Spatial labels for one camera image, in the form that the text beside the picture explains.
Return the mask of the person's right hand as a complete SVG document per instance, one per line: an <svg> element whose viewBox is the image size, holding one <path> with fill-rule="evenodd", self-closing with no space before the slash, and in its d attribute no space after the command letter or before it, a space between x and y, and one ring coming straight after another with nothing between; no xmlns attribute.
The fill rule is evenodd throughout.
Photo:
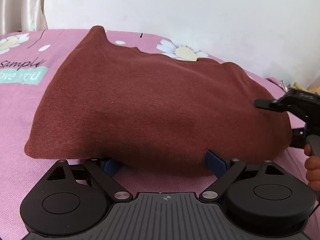
<svg viewBox="0 0 320 240"><path fill-rule="evenodd" d="M306 179L308 181L308 186L313 189L313 191L320 190L320 157L311 155L311 146L307 144L304 147L304 153L308 156L305 162L306 168Z"/></svg>

